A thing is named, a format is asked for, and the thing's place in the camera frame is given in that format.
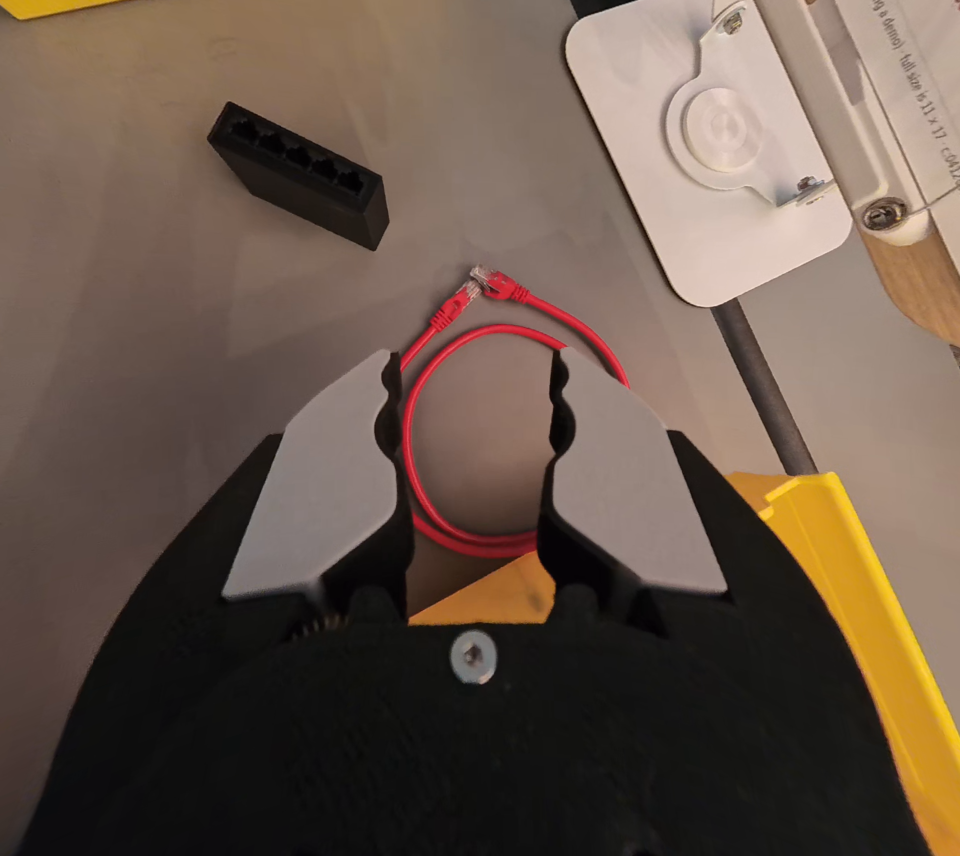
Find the black ethernet port box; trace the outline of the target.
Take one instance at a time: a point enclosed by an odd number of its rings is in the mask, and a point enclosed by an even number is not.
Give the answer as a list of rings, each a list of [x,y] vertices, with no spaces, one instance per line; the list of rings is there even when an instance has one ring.
[[[207,141],[254,197],[378,249],[390,225],[378,173],[234,102],[223,105]]]

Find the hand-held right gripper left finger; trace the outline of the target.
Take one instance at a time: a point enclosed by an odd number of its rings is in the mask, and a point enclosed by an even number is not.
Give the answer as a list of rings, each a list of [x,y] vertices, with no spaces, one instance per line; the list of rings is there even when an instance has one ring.
[[[397,459],[400,360],[379,349],[284,428],[222,588],[345,606],[378,583],[405,604],[411,518]]]

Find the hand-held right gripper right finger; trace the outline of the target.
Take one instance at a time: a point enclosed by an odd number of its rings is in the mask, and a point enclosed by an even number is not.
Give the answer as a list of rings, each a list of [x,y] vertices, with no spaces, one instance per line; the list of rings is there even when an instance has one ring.
[[[546,525],[615,577],[719,597],[728,589],[668,431],[629,388],[571,347],[554,352],[553,456],[542,490]]]

